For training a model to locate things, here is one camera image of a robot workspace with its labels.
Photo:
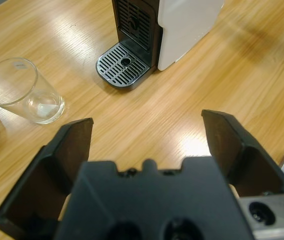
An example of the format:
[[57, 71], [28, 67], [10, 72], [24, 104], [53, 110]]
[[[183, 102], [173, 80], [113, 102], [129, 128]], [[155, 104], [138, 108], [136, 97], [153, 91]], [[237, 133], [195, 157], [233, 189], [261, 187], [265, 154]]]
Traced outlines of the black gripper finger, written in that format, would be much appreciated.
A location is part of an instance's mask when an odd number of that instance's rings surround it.
[[284, 194], [284, 173], [262, 145], [231, 114], [204, 109], [210, 154], [240, 197]]
[[15, 240], [51, 240], [78, 171], [89, 158], [94, 121], [69, 122], [42, 146], [0, 205], [0, 231]]

